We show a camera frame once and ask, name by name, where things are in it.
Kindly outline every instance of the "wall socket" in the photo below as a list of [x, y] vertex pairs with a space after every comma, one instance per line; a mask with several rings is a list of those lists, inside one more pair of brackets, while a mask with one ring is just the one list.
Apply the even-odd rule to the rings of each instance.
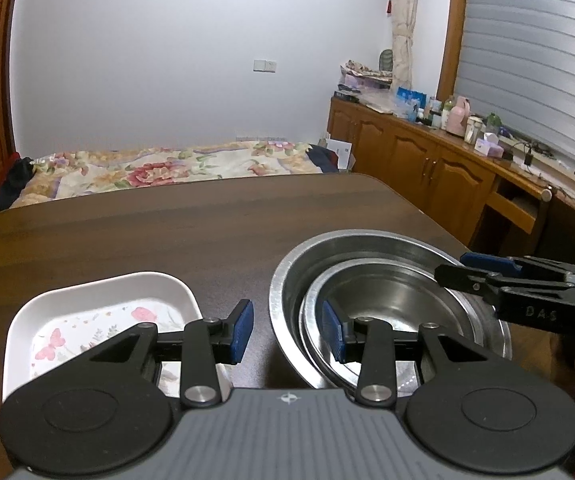
[[254, 70], [254, 72], [276, 72], [277, 62], [266, 59], [255, 59], [252, 70]]

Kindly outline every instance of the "bed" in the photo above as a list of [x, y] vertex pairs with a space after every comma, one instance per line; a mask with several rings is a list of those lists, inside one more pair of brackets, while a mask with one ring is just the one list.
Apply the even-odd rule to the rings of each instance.
[[11, 207], [178, 182], [334, 171], [318, 150], [304, 142], [253, 140], [185, 149], [55, 153], [34, 160], [34, 176]]

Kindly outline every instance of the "pink butterfly print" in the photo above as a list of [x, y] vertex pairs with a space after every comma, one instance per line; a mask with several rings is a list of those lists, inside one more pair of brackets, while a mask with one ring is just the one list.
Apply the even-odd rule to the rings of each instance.
[[47, 359], [48, 361], [53, 361], [56, 357], [56, 348], [66, 344], [66, 340], [61, 337], [61, 330], [55, 328], [50, 336], [50, 342], [48, 346], [44, 346], [41, 350], [37, 352], [34, 356], [35, 359]]
[[132, 317], [137, 321], [149, 321], [149, 322], [156, 321], [156, 314], [151, 310], [143, 308], [142, 306], [137, 306], [132, 311]]

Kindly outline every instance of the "gray blind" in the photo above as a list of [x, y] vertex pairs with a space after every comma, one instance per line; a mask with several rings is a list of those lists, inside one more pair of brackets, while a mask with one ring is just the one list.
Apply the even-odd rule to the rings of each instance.
[[575, 159], [575, 0], [467, 0], [455, 94]]

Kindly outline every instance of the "table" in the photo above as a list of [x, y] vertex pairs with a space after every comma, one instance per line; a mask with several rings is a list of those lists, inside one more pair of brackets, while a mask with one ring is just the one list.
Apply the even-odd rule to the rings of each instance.
[[[305, 386], [280, 352], [268, 313], [274, 269], [302, 241], [336, 229], [383, 229], [453, 256], [465, 247], [378, 180], [358, 174], [238, 178], [82, 196], [0, 213], [0, 399], [7, 329], [54, 288], [156, 270], [183, 280], [202, 313], [241, 298], [255, 328], [235, 386]], [[545, 359], [542, 333], [513, 327], [515, 358]], [[0, 478], [10, 471], [0, 445]]]

